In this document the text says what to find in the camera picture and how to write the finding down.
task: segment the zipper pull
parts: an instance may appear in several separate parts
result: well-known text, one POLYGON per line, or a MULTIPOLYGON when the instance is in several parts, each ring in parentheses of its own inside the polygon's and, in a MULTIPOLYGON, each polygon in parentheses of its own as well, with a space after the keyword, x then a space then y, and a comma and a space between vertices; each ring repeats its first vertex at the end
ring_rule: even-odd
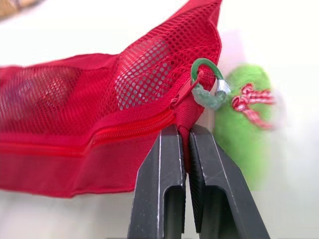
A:
POLYGON ((173 109, 176 106, 178 106, 194 89, 194 87, 197 85, 199 80, 202 78, 204 72, 200 71, 198 73, 197 80, 192 84, 191 77, 185 82, 185 84, 180 88, 177 95, 172 99, 170 102, 170 108, 173 109))

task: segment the white background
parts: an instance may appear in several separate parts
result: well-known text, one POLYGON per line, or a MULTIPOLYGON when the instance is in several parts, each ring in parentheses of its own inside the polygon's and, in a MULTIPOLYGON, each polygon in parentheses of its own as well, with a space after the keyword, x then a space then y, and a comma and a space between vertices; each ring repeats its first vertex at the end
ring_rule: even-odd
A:
MULTIPOLYGON (((117 54, 186 0, 46 0, 0 22, 0 65, 30 65, 84 53, 117 54)), ((272 171, 252 192, 272 239, 319 238, 319 33, 317 0, 224 0, 219 18, 227 74, 263 66, 283 99, 272 171)), ((201 124, 210 125, 204 114, 201 124)), ((184 238, 195 233, 188 194, 184 238)), ((125 237, 133 195, 71 200, 0 192, 0 239, 125 237)))

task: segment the gingham ribbon bow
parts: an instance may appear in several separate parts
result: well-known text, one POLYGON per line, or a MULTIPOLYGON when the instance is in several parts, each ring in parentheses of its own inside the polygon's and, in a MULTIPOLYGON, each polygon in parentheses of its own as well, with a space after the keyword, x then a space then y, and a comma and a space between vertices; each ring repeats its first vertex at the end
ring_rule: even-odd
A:
POLYGON ((270 90, 255 91, 251 83, 246 84, 242 90, 242 95, 235 96, 232 100, 232 107, 238 112, 242 112, 248 120, 264 129, 272 128, 270 123, 263 121, 259 117, 259 113, 250 109, 250 104, 274 104, 274 97, 271 95, 270 90))

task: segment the red zipper bag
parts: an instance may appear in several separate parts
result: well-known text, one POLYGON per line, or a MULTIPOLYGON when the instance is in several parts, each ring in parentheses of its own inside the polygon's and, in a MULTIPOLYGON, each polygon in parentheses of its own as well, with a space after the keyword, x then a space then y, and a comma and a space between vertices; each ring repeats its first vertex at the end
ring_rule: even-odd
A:
MULTIPOLYGON (((0 188, 53 197, 134 190, 161 129, 203 112, 190 88, 197 58, 215 64, 221 0, 190 0, 118 55, 87 54, 0 68, 0 188)), ((215 77, 201 67, 199 83, 215 77)))

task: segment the blurry object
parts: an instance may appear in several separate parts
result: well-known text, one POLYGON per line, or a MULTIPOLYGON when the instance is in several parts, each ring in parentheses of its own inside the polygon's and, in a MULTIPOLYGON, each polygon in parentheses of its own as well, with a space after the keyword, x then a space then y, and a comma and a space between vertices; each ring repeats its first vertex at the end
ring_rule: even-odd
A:
POLYGON ((17 14, 42 0, 0 0, 0 20, 17 14))
POLYGON ((231 94, 215 113, 214 136, 218 144, 243 172, 251 190, 265 173, 265 130, 272 128, 271 83, 263 69, 242 65, 226 79, 231 94))

